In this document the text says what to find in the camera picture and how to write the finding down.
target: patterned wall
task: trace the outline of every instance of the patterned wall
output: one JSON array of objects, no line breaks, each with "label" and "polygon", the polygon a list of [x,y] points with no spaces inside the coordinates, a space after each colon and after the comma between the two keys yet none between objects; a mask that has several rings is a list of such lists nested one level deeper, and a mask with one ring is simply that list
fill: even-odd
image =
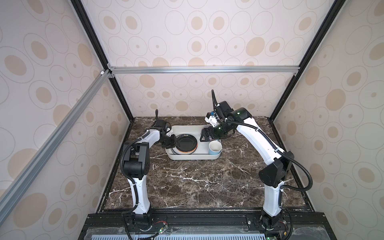
[{"label": "patterned wall", "polygon": [[77,240],[94,213],[128,120],[102,85],[0,228],[0,240]]},{"label": "patterned wall", "polygon": [[134,116],[205,116],[218,102],[270,116],[292,73],[119,74],[118,82]]},{"label": "patterned wall", "polygon": [[83,0],[114,66],[293,65],[332,0]]},{"label": "patterned wall", "polygon": [[1,1],[0,11],[2,195],[101,67],[65,0]]},{"label": "patterned wall", "polygon": [[339,240],[384,236],[383,35],[384,1],[349,1],[275,122]]}]

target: tray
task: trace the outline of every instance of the tray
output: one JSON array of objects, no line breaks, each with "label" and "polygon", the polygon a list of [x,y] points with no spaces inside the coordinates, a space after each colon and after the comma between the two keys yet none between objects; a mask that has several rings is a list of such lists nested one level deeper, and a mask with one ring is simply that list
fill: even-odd
[{"label": "tray", "polygon": [[172,152],[171,149],[166,149],[168,157],[172,160],[214,160],[220,157],[220,154],[210,155],[209,151],[209,142],[200,142],[201,130],[207,125],[175,125],[172,126],[172,130],[167,134],[175,134],[176,136],[180,134],[191,134],[197,139],[197,149],[193,154],[181,154],[176,155]]}]

